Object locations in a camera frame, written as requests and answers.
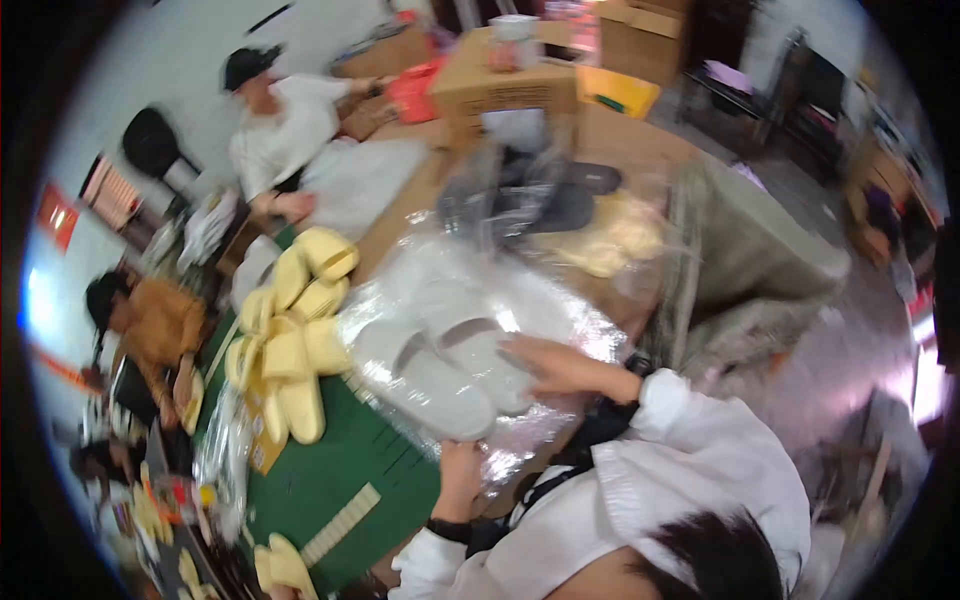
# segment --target white shirt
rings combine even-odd
[[[229,144],[248,201],[288,179],[333,138],[340,123],[334,103],[349,93],[350,81],[291,75],[270,91],[281,104],[280,113],[248,112]]]
[[[541,600],[577,571],[632,546],[658,568],[691,573],[647,533],[691,513],[745,507],[770,542],[788,589],[810,549],[804,485],[777,437],[742,400],[691,392],[669,370],[646,378],[631,428],[593,447],[595,469],[535,504],[493,550],[426,529],[394,559],[392,600]]]

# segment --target black wristwatch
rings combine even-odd
[[[451,523],[441,518],[428,519],[426,528],[444,540],[457,541],[462,544],[469,543],[470,532],[473,531],[473,527],[469,523]]]

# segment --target green table mat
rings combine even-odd
[[[276,239],[282,248],[292,241],[290,228]],[[229,310],[206,344],[204,372],[234,320]],[[203,438],[224,382],[221,361],[206,387],[195,443]],[[440,491],[440,476],[435,465],[357,400],[343,379],[322,377],[320,387],[324,436],[310,445],[291,439],[265,477],[251,469],[247,510],[256,543],[266,544],[277,532],[303,548],[366,483],[373,485],[380,502],[310,569],[323,595],[361,576],[426,521]],[[252,550],[240,543],[252,560]]]

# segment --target white hoodie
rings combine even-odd
[[[417,533],[394,559],[400,586],[391,600],[541,600],[628,545],[692,585],[685,565],[649,534],[692,513],[728,516],[741,507],[792,589],[810,549],[809,506],[773,432],[742,400],[691,392],[669,370],[647,377],[639,400],[630,429],[593,447],[596,468],[541,498],[493,550],[465,560],[463,544]]]

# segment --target orange shirt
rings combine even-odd
[[[164,369],[176,369],[186,352],[200,349],[204,302],[163,279],[144,278],[130,295],[133,323],[121,348],[143,374],[154,401],[171,400]]]

